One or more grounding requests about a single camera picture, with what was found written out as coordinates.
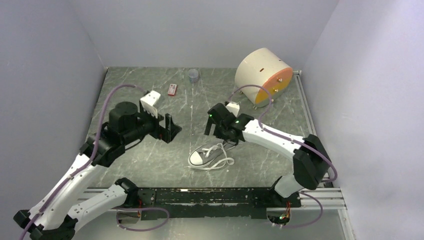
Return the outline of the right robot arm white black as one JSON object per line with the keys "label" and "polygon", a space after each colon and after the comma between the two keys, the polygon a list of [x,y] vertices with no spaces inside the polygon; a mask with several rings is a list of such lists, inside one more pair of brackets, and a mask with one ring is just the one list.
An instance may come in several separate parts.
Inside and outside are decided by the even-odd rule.
{"label": "right robot arm white black", "polygon": [[295,192],[317,189],[332,166],[320,138],[314,134],[302,137],[282,132],[250,115],[236,116],[223,103],[214,105],[207,114],[205,135],[214,127],[213,135],[218,139],[257,144],[291,160],[292,174],[279,177],[272,186],[269,199],[275,207],[282,207]]}

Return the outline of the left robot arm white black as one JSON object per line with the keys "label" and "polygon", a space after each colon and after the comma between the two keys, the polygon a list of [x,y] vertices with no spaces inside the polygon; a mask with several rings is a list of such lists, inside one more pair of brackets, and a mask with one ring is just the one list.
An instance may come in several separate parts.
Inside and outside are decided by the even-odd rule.
{"label": "left robot arm white black", "polygon": [[169,143],[180,131],[170,114],[160,115],[152,104],[124,101],[110,111],[103,108],[95,134],[82,145],[65,175],[39,203],[19,210],[14,222],[33,240],[70,240],[106,211],[138,206],[139,188],[125,177],[86,201],[77,199],[126,152],[128,144],[146,136]]}

